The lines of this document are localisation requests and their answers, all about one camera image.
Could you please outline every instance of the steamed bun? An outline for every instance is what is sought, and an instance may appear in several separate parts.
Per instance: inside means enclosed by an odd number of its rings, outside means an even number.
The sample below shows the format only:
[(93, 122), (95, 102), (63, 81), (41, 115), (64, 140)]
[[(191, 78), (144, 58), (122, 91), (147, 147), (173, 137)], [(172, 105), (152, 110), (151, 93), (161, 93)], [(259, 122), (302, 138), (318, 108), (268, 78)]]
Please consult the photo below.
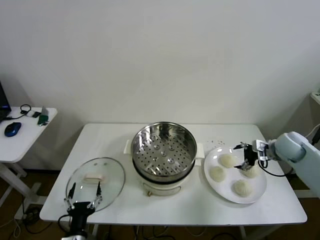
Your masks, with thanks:
[(219, 161), (220, 161), (221, 165), (226, 168), (233, 168), (234, 166), (237, 165), (237, 161), (236, 161), (235, 157), (232, 156), (231, 154), (222, 154), (219, 157)]
[(214, 181), (218, 183), (222, 182), (226, 178), (226, 172), (220, 166), (211, 167), (209, 171), (209, 175)]
[(233, 189), (236, 194), (240, 197), (248, 197), (252, 192), (253, 188), (250, 183), (246, 180), (238, 180), (233, 184)]
[(241, 172), (243, 175), (247, 176), (248, 178), (252, 178), (252, 179), (253, 179), (253, 178), (255, 178), (256, 176), (259, 175), (260, 169), (258, 168), (257, 165), (254, 165), (254, 166), (251, 167), (249, 170), (247, 170), (247, 171), (240, 170), (240, 172)]

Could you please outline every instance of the glass lid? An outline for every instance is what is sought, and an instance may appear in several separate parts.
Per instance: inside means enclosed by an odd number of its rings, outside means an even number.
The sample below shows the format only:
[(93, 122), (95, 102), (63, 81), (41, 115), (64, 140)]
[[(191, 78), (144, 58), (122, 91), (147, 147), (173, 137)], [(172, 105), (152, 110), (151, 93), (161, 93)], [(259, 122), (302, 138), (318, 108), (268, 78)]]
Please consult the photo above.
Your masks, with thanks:
[(102, 201), (95, 211), (100, 211), (109, 206), (121, 193), (126, 181), (123, 166), (110, 157), (99, 157), (81, 165), (69, 178), (65, 189), (65, 197), (75, 183), (72, 203), (92, 202), (97, 195), (100, 182)]

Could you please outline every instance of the stainless steel steamer basket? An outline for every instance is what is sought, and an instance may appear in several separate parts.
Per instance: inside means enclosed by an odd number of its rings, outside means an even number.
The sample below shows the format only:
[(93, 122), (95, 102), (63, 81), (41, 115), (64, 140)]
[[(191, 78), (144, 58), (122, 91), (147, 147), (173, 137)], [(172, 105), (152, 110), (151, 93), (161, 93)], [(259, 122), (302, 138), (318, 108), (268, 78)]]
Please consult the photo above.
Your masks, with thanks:
[(156, 122), (134, 136), (131, 152), (133, 165), (144, 179), (156, 184), (172, 184), (191, 172), (197, 144), (183, 126)]

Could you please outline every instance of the floor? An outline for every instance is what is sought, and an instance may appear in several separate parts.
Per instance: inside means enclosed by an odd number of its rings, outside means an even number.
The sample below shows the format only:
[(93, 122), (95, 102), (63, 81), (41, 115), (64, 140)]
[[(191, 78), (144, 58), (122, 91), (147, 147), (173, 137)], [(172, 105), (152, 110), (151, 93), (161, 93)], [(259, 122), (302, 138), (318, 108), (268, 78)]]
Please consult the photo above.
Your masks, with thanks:
[[(41, 180), (42, 186), (39, 190), (39, 194), (47, 196), (50, 189), (54, 185), (54, 182), (58, 174), (56, 173), (35, 173), (29, 172), (28, 176), (22, 178), (22, 180), (31, 187), (33, 183)], [(303, 183), (298, 179), (294, 178), (290, 180), (291, 185), (294, 189), (305, 189)], [(0, 196), (7, 189), (8, 184), (0, 179)], [(15, 190), (6, 199), (5, 203), (0, 207), (0, 239), (19, 239), (19, 240), (59, 240), (64, 236), (64, 233), (60, 230), (56, 223), (52, 223), (48, 229), (40, 234), (30, 234), (26, 231), (25, 227), (21, 225), (21, 234), (18, 238), (13, 236), (13, 231), (16, 228), (16, 224), (12, 221), (8, 225), (1, 227), (3, 224), (7, 223), (13, 219), (17, 209), (19, 208), (22, 201), (22, 196)], [(276, 230), (270, 234), (267, 240), (320, 240), (320, 199), (309, 198), (300, 200), (306, 214), (308, 216), (308, 221), (304, 224), (296, 225), (285, 225), (280, 229)], [(39, 220), (36, 224), (29, 226), (31, 231), (37, 232), (42, 230), (48, 225), (47, 222)], [(111, 230), (109, 225), (101, 225), (98, 229), (97, 240), (105, 240), (109, 237), (109, 240), (134, 240), (135, 232), (133, 226), (119, 226), (113, 225)], [(253, 231), (255, 227), (246, 227), (247, 232)], [(142, 230), (145, 238), (152, 239), (153, 227), (152, 226), (140, 226), (138, 232), (138, 240), (143, 240)], [(164, 227), (157, 226), (154, 228), (156, 235), (161, 234), (165, 230)], [(188, 231), (194, 235), (198, 235), (204, 231), (201, 236), (192, 236)], [(240, 231), (238, 227), (169, 227), (165, 232), (166, 236), (163, 240), (185, 240), (185, 239), (195, 239), (195, 240), (211, 240), (213, 236), (219, 233), (230, 233), (235, 238), (229, 235), (221, 235), (215, 240), (240, 240)]]

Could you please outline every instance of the computer mouse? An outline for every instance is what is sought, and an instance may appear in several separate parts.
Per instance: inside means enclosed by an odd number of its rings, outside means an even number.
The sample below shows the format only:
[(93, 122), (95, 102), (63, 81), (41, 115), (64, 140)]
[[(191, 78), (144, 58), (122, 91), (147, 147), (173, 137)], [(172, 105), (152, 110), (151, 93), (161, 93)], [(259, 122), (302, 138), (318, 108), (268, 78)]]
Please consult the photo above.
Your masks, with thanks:
[(13, 137), (18, 133), (20, 128), (21, 128), (21, 122), (13, 122), (8, 126), (6, 126), (4, 130), (4, 135), (7, 137)]

